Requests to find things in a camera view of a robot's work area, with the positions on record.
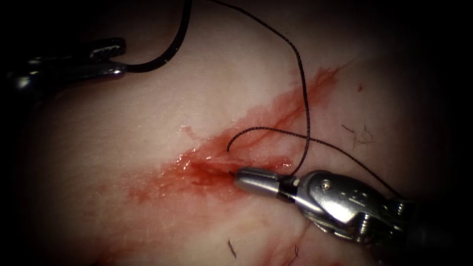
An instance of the metal clip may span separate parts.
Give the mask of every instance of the metal clip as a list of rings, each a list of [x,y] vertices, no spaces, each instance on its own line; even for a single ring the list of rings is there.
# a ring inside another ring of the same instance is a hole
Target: metal clip
[[[66,46],[54,53],[32,56],[12,66],[6,79],[13,93],[29,101],[42,101],[60,87],[89,79],[121,77],[123,63],[109,59],[125,53],[125,40],[110,38],[82,45]]]

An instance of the instrument screw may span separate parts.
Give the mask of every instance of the instrument screw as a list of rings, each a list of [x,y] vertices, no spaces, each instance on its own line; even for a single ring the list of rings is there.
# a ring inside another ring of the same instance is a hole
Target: instrument screw
[[[321,183],[320,183],[320,188],[323,190],[323,191],[327,191],[327,190],[330,190],[332,188],[332,184],[330,183],[329,180],[323,180]]]

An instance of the skin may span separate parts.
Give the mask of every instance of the skin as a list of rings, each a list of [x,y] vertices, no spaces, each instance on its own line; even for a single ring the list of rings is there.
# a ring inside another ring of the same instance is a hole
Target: skin
[[[323,3],[231,3],[297,46],[308,84],[321,69],[339,68],[330,93],[310,106],[312,137],[347,151],[406,198],[449,192],[446,105],[402,23],[372,23],[369,12]],[[124,37],[128,52],[116,60],[143,63],[173,39],[181,5],[119,4],[78,36]],[[274,199],[176,193],[157,205],[137,204],[121,186],[142,182],[144,172],[163,170],[299,86],[287,44],[233,10],[194,2],[185,41],[169,64],[79,86],[29,118],[18,144],[25,152],[15,157],[19,238],[34,258],[58,265],[288,265],[295,246],[291,265],[373,264],[363,248],[321,232],[293,205]],[[290,130],[305,133],[304,117]],[[293,167],[303,148],[300,140],[278,137],[248,157],[277,149]],[[392,196],[355,163],[311,144],[298,175],[315,169]]]

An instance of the black suture thread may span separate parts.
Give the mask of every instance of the black suture thread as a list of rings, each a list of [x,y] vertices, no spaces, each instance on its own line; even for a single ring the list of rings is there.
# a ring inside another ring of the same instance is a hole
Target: black suture thread
[[[181,23],[179,24],[179,29],[177,30],[177,34],[174,37],[174,40],[169,45],[169,47],[164,51],[162,55],[158,58],[151,60],[149,62],[138,64],[138,65],[127,65],[127,71],[132,73],[145,73],[153,71],[157,68],[164,66],[167,62],[169,62],[174,55],[177,53],[177,50],[182,45],[184,41],[184,37],[186,36],[187,27],[189,26],[189,19],[191,16],[191,6],[192,0],[185,0],[184,7],[182,8],[182,18]]]
[[[283,133],[283,134],[286,134],[286,135],[291,135],[291,136],[295,136],[295,137],[300,137],[300,138],[306,138],[306,136],[304,135],[301,135],[301,134],[297,134],[297,133],[293,133],[293,132],[290,132],[290,131],[285,131],[285,130],[280,130],[280,129],[274,129],[274,128],[269,128],[269,127],[252,127],[252,128],[248,128],[248,129],[245,129],[241,132],[239,132],[238,134],[236,134],[229,142],[228,142],[228,145],[227,145],[227,151],[230,150],[230,146],[232,145],[232,143],[238,138],[240,137],[241,135],[247,133],[247,132],[250,132],[250,131],[254,131],[254,130],[270,130],[270,131],[275,131],[275,132],[278,132],[278,133]],[[351,156],[349,153],[347,153],[346,151],[338,148],[337,146],[335,145],[332,145],[330,143],[327,143],[327,142],[324,142],[322,140],[319,140],[319,139],[316,139],[316,138],[310,138],[311,141],[314,141],[316,143],[319,143],[319,144],[322,144],[324,146],[327,146],[331,149],[334,149],[340,153],[342,153],[343,155],[345,155],[346,157],[348,157],[350,160],[352,160],[353,162],[355,162],[357,165],[359,165],[361,168],[363,168],[366,172],[368,172],[372,177],[374,177],[376,180],[378,180],[382,185],[384,185],[391,193],[393,193],[395,196],[399,197],[399,198],[403,198],[401,196],[401,194],[399,194],[396,190],[394,190],[391,186],[389,186],[383,179],[381,179],[381,177],[379,177],[377,174],[375,174],[375,172],[371,171],[371,169],[369,169],[366,165],[364,165],[362,162],[360,162],[359,160],[357,160],[355,157]]]
[[[305,84],[305,74],[304,74],[304,68],[302,66],[302,60],[301,60],[301,56],[299,55],[299,52],[297,51],[296,47],[292,44],[292,42],[286,38],[284,35],[282,35],[281,33],[279,33],[277,30],[273,29],[271,26],[269,26],[268,24],[264,23],[262,20],[260,20],[259,18],[255,17],[254,15],[248,13],[246,10],[244,10],[243,8],[240,8],[240,7],[237,7],[237,6],[234,6],[234,5],[230,5],[230,4],[227,4],[227,3],[223,3],[223,2],[220,2],[220,1],[217,1],[217,0],[210,0],[211,2],[214,2],[214,3],[217,3],[217,4],[220,4],[220,5],[223,5],[223,6],[226,6],[228,8],[231,8],[231,9],[234,9],[236,11],[239,11],[241,13],[243,13],[244,15],[250,17],[251,19],[255,20],[256,22],[258,22],[259,24],[261,24],[263,27],[265,27],[266,29],[270,30],[272,33],[276,34],[277,36],[279,36],[281,39],[283,39],[287,44],[289,44],[289,46],[292,48],[292,50],[294,51],[294,54],[296,55],[296,58],[297,58],[297,65],[299,67],[299,73],[301,74],[301,81],[302,81],[302,94],[303,94],[303,97],[304,97],[304,108],[305,108],[305,117],[306,117],[306,137],[305,137],[305,148],[304,148],[304,153],[302,154],[302,158],[301,160],[299,161],[299,164],[296,166],[296,168],[292,171],[292,173],[290,175],[295,175],[296,172],[301,168],[302,164],[304,163],[304,160],[307,156],[307,153],[309,152],[309,144],[310,144],[310,114],[309,114],[309,102],[308,102],[308,97],[307,97],[307,87],[306,87],[306,84]]]
[[[305,141],[305,148],[304,148],[304,153],[303,153],[303,156],[301,158],[301,161],[299,162],[299,164],[297,165],[296,169],[290,174],[290,175],[294,175],[298,170],[299,168],[301,167],[302,163],[304,162],[306,156],[307,156],[307,153],[308,153],[308,150],[309,150],[309,142],[310,141],[314,141],[314,142],[317,142],[319,144],[322,144],[322,145],[325,145],[329,148],[332,148],[340,153],[342,153],[343,155],[345,155],[346,157],[348,157],[349,159],[351,159],[352,161],[354,161],[356,164],[358,164],[361,168],[363,168],[366,172],[368,172],[372,177],[374,177],[377,181],[379,181],[383,186],[385,186],[391,193],[393,193],[395,196],[399,197],[399,198],[402,198],[401,194],[399,194],[396,190],[394,190],[391,186],[389,186],[384,180],[382,180],[377,174],[375,174],[373,171],[371,171],[366,165],[364,165],[363,163],[361,163],[359,160],[357,160],[356,158],[354,158],[353,156],[351,156],[350,154],[348,154],[347,152],[345,152],[344,150],[332,145],[332,144],[329,144],[327,142],[324,142],[324,141],[321,141],[319,139],[315,139],[315,138],[311,138],[310,137],[310,116],[309,116],[309,104],[308,104],[308,100],[307,100],[307,89],[306,89],[306,84],[305,84],[305,75],[304,75],[304,69],[303,69],[303,66],[302,66],[302,60],[301,60],[301,57],[299,55],[299,52],[297,51],[296,47],[292,44],[292,42],[290,40],[288,40],[285,36],[283,36],[282,34],[280,34],[278,31],[276,31],[275,29],[273,29],[272,27],[270,27],[269,25],[267,25],[266,23],[264,23],[263,21],[261,21],[259,18],[253,16],[252,14],[248,13],[246,10],[240,8],[240,7],[237,7],[237,6],[233,6],[233,5],[230,5],[230,4],[227,4],[227,3],[223,3],[223,2],[220,2],[220,1],[217,1],[217,0],[209,0],[211,2],[214,2],[214,3],[217,3],[217,4],[220,4],[220,5],[223,5],[223,6],[226,6],[226,7],[229,7],[231,9],[234,9],[234,10],[237,10],[245,15],[247,15],[248,17],[252,18],[253,20],[255,20],[256,22],[258,22],[259,24],[263,25],[265,28],[267,28],[268,30],[270,30],[271,32],[273,32],[274,34],[278,35],[279,37],[281,37],[284,41],[286,41],[290,46],[291,48],[293,49],[294,53],[296,54],[296,58],[297,58],[297,63],[298,63],[298,66],[299,66],[299,71],[300,71],[300,74],[301,74],[301,80],[302,80],[302,90],[303,90],[303,96],[304,96],[304,107],[305,107],[305,114],[306,114],[306,118],[307,118],[307,135],[301,135],[301,134],[297,134],[297,133],[293,133],[293,132],[289,132],[289,131],[285,131],[285,130],[280,130],[280,129],[274,129],[274,128],[269,128],[269,127],[252,127],[252,128],[248,128],[248,129],[245,129],[243,131],[241,131],[240,133],[236,134],[228,143],[227,145],[227,152],[230,150],[230,146],[231,144],[235,141],[235,139],[237,139],[238,137],[240,137],[241,135],[249,132],[249,131],[253,131],[253,130],[271,130],[271,131],[275,131],[275,132],[279,132],[279,133],[283,133],[283,134],[287,134],[287,135],[292,135],[292,136],[296,136],[296,137],[300,137],[300,138],[304,138],[306,141]]]

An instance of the metal instrument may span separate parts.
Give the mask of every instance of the metal instrument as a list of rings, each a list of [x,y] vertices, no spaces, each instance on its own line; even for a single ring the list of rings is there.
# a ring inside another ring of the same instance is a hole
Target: metal instrument
[[[322,231],[362,245],[402,243],[414,204],[386,199],[359,180],[328,171],[313,171],[297,179],[244,167],[235,173],[235,185],[294,203]]]

